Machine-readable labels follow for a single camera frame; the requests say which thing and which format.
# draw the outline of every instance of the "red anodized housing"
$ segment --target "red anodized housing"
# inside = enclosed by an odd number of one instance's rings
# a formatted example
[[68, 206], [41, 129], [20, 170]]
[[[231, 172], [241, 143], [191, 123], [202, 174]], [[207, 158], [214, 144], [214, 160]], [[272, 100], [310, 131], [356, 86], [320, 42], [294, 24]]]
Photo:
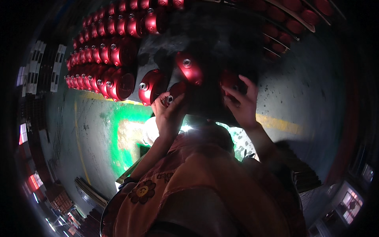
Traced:
[[135, 78], [124, 68], [119, 68], [109, 81], [106, 82], [106, 90], [113, 101], [124, 101], [133, 92]]
[[114, 40], [111, 44], [111, 60], [115, 66], [130, 65], [137, 55], [137, 46], [130, 38]]
[[128, 1], [127, 0], [121, 0], [119, 2], [119, 12], [120, 13], [126, 13], [126, 11], [129, 10], [129, 7], [128, 7]]
[[146, 35], [145, 16], [143, 13], [130, 13], [127, 24], [128, 34], [135, 38], [142, 38]]
[[97, 86], [99, 88], [100, 93], [104, 96], [104, 98], [108, 99], [110, 96], [108, 92], [106, 91], [106, 85], [107, 82], [112, 80], [112, 75], [114, 72], [116, 72], [117, 69], [115, 67], [110, 67], [108, 70], [103, 73], [102, 76], [97, 80]]
[[117, 17], [109, 16], [108, 17], [108, 32], [111, 35], [117, 34]]
[[91, 85], [92, 90], [95, 93], [100, 93], [100, 88], [97, 85], [98, 79], [103, 75], [105, 71], [107, 71], [109, 67], [106, 65], [95, 65], [92, 71], [89, 74], [88, 80]]
[[139, 0], [129, 0], [129, 8], [132, 11], [137, 11], [139, 8]]
[[167, 77], [159, 69], [146, 73], [139, 84], [138, 97], [144, 106], [151, 105], [154, 100], [167, 89]]
[[119, 15], [117, 21], [117, 33], [121, 36], [125, 36], [127, 33], [128, 18], [125, 15]]
[[178, 52], [175, 61], [190, 84], [197, 86], [202, 85], [204, 79], [203, 72], [201, 71], [199, 64], [189, 53]]
[[167, 29], [168, 17], [163, 7], [149, 8], [145, 19], [145, 27], [149, 34], [160, 35]]
[[100, 19], [97, 25], [97, 32], [101, 37], [109, 35], [108, 32], [108, 18]]

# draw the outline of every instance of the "person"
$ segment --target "person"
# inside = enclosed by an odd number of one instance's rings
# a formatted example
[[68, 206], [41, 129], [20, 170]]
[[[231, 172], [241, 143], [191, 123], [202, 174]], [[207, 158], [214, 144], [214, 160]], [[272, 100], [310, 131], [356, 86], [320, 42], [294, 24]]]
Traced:
[[223, 87], [236, 99], [224, 103], [260, 161], [239, 162], [230, 134], [215, 123], [178, 135], [185, 96], [166, 107], [165, 92], [152, 104], [159, 137], [106, 207], [103, 236], [306, 236], [291, 171], [255, 119], [258, 88], [239, 78], [246, 95]]

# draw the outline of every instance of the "red cylindrical component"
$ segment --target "red cylindrical component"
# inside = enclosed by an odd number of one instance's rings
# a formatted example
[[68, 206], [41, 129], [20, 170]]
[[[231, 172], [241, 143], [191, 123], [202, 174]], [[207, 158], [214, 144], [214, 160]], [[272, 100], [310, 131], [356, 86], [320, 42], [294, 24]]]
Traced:
[[83, 48], [80, 48], [79, 49], [79, 60], [80, 60], [80, 63], [87, 63], [87, 56], [86, 56], [86, 52], [84, 51]]
[[103, 75], [105, 71], [108, 70], [108, 66], [106, 65], [96, 65], [90, 73], [91, 77], [88, 77], [89, 83], [91, 84], [91, 88], [95, 93], [100, 93], [100, 88], [97, 85], [98, 79]]
[[282, 0], [282, 3], [291, 11], [298, 11], [302, 8], [300, 0]]
[[266, 11], [268, 7], [264, 0], [249, 1], [248, 4], [254, 11]]
[[128, 17], [125, 15], [119, 15], [117, 21], [117, 33], [119, 35], [125, 36], [127, 35], [127, 22]]
[[145, 19], [146, 30], [153, 35], [159, 35], [166, 31], [168, 17], [163, 7], [157, 9], [149, 8]]
[[283, 22], [287, 18], [285, 13], [281, 9], [277, 8], [276, 6], [270, 6], [267, 9], [267, 15], [271, 19], [278, 21], [278, 22]]
[[286, 50], [286, 47], [284, 47], [284, 46], [281, 45], [280, 43], [273, 43], [273, 44], [271, 45], [271, 48], [272, 48], [273, 50], [275, 50], [276, 52], [278, 52], [278, 53], [284, 53], [285, 50]]
[[202, 85], [204, 79], [203, 72], [189, 53], [178, 52], [175, 61], [189, 83], [197, 86]]
[[177, 82], [168, 90], [170, 95], [165, 99], [164, 105], [168, 107], [178, 96], [187, 92], [187, 84], [185, 81]]
[[98, 22], [94, 22], [91, 25], [91, 31], [92, 31], [92, 38], [97, 38], [99, 36], [99, 31], [98, 31]]
[[154, 100], [167, 89], [167, 77], [159, 69], [146, 73], [139, 84], [138, 97], [144, 106], [151, 105]]
[[113, 101], [124, 101], [133, 92], [135, 78], [124, 68], [119, 68], [106, 82], [106, 91]]
[[100, 57], [105, 64], [112, 64], [110, 41], [106, 40], [100, 44]]
[[126, 11], [129, 10], [129, 7], [128, 7], [128, 1], [127, 0], [121, 0], [119, 2], [119, 12], [120, 13], [126, 13]]
[[139, 2], [140, 9], [147, 10], [152, 7], [153, 7], [152, 0], [140, 0]]
[[87, 62], [89, 63], [93, 63], [94, 62], [94, 57], [92, 55], [92, 49], [90, 46], [86, 45], [84, 47], [84, 52], [86, 54], [86, 59], [87, 59]]
[[317, 9], [319, 9], [323, 14], [327, 16], [333, 15], [334, 10], [328, 0], [314, 0], [313, 2]]
[[86, 42], [90, 41], [92, 39], [92, 28], [91, 25], [84, 28], [84, 40]]
[[300, 17], [308, 24], [311, 25], [317, 25], [317, 23], [320, 21], [320, 17], [318, 15], [308, 9], [305, 9], [301, 14]]
[[298, 35], [304, 30], [304, 26], [297, 20], [289, 19], [285, 25], [290, 31]]
[[290, 36], [289, 34], [284, 33], [284, 32], [279, 32], [279, 41], [282, 44], [290, 46], [291, 42], [292, 42], [292, 36]]
[[111, 44], [111, 60], [115, 66], [130, 65], [137, 56], [137, 46], [130, 38], [122, 38]]
[[97, 25], [97, 32], [101, 37], [106, 37], [109, 35], [108, 32], [108, 18], [99, 19], [98, 25]]
[[108, 5], [108, 14], [111, 16], [115, 15], [116, 13], [118, 13], [118, 6], [116, 6], [116, 4], [111, 1]]
[[146, 35], [145, 16], [142, 13], [130, 13], [127, 29], [129, 35], [133, 37], [144, 37]]
[[278, 29], [272, 24], [264, 25], [262, 27], [262, 32], [273, 38], [276, 38], [278, 36]]
[[110, 96], [106, 91], [107, 82], [112, 80], [112, 75], [116, 72], [117, 69], [115, 67], [110, 67], [102, 76], [97, 80], [97, 86], [100, 90], [100, 93], [104, 96], [104, 98], [108, 99]]
[[139, 9], [139, 0], [129, 0], [129, 8], [132, 11], [138, 11], [138, 9]]
[[116, 16], [108, 17], [108, 32], [111, 35], [117, 34], [117, 17]]
[[98, 10], [99, 13], [99, 20], [100, 19], [105, 19], [108, 18], [108, 6], [101, 6], [100, 9]]
[[96, 62], [98, 64], [103, 63], [103, 60], [101, 58], [101, 49], [100, 49], [100, 45], [102, 44], [102, 42], [103, 41], [96, 41], [91, 46], [93, 60], [94, 60], [94, 62]]

